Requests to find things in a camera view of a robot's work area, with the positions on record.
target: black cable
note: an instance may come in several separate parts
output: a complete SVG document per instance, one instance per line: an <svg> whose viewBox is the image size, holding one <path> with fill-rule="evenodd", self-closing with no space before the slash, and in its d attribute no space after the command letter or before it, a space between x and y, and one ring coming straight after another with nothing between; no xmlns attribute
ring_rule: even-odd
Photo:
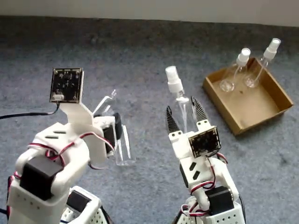
<svg viewBox="0 0 299 224"><path fill-rule="evenodd" d="M12 114L7 114L7 115L2 115L0 116L1 119L6 119L6 118L15 118L15 117L25 117L25 116L46 116L46 115L52 115L56 113L59 109L60 103L57 103L57 108L53 112L28 112L28 113L12 113Z"/></svg>
<svg viewBox="0 0 299 224"><path fill-rule="evenodd" d="M243 216L244 216L244 221L246 223L246 215L245 215L245 204L244 204L244 201L241 197L241 195L239 194L239 198L240 198L240 202L241 202L241 206L242 206L242 212L243 212Z"/></svg>
<svg viewBox="0 0 299 224"><path fill-rule="evenodd" d="M6 215L7 214L7 211L5 209L0 209L0 213Z"/></svg>

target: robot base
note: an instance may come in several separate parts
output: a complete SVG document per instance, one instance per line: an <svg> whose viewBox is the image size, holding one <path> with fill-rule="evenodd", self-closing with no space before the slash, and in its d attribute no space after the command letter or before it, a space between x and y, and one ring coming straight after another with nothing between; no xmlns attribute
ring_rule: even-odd
<svg viewBox="0 0 299 224"><path fill-rule="evenodd" d="M241 205L237 202L234 202L234 206L235 207L231 210L202 218L190 218L179 212L172 224L245 224Z"/></svg>
<svg viewBox="0 0 299 224"><path fill-rule="evenodd" d="M78 212L77 210L71 208L66 205L65 210L61 216L61 220L68 222L69 224L113 224L110 217L104 210L102 203L98 197L89 193L81 187L75 186L70 189L70 194L76 191L86 197L88 197L91 202L97 201L99 203L95 203L98 205L97 208L89 207L86 208L82 212Z"/></svg>

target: circuit board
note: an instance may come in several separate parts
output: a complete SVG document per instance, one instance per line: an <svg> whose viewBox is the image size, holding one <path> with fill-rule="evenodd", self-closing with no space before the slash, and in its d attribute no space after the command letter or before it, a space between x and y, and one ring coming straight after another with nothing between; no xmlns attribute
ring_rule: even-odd
<svg viewBox="0 0 299 224"><path fill-rule="evenodd" d="M53 69L50 102L79 103L83 68Z"/></svg>
<svg viewBox="0 0 299 224"><path fill-rule="evenodd" d="M217 128L199 133L189 138L191 149L195 158L203 152L213 152L221 148Z"/></svg>

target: gray carpet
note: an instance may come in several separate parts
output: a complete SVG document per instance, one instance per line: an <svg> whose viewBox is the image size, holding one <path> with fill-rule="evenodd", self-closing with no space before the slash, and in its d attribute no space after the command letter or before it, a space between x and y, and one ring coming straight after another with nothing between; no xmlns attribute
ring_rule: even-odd
<svg viewBox="0 0 299 224"><path fill-rule="evenodd" d="M296 223L298 194L299 28L170 21L0 18L0 114L52 111L52 67L84 67L83 102L91 110L118 90L121 113L137 156L135 167L88 169L78 185L101 198L116 224L170 224L188 197L164 128L169 102L165 67L176 65L188 94L217 125L222 153L246 203L248 224ZM295 106L285 115L234 137L201 88L210 72L243 47L258 56L282 39L270 70ZM66 122L62 112L0 123L0 195L7 177L39 131ZM5 216L0 217L5 223Z"/></svg>

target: perforated white panel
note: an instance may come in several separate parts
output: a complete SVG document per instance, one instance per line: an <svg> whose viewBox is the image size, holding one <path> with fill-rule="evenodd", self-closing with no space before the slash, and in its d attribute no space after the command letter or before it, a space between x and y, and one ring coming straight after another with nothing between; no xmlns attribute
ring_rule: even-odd
<svg viewBox="0 0 299 224"><path fill-rule="evenodd" d="M236 202L234 205L229 211L206 217L206 224L245 224L241 205Z"/></svg>
<svg viewBox="0 0 299 224"><path fill-rule="evenodd" d="M191 219L184 214L181 214L176 224L192 224Z"/></svg>
<svg viewBox="0 0 299 224"><path fill-rule="evenodd" d="M108 222L106 221L105 216L102 212L102 209L99 209L95 213L94 217L92 217L89 224L108 224Z"/></svg>
<svg viewBox="0 0 299 224"><path fill-rule="evenodd" d="M66 208L63 215L61 216L61 220L70 222L76 219L79 215L80 213L77 213L69 208ZM109 223L105 219L102 209L98 209L98 211L91 218L89 224L109 224Z"/></svg>
<svg viewBox="0 0 299 224"><path fill-rule="evenodd" d="M69 209L66 208L61 216L61 220L66 221L66 222L70 222L72 220L74 220L75 218L77 218L80 214Z"/></svg>

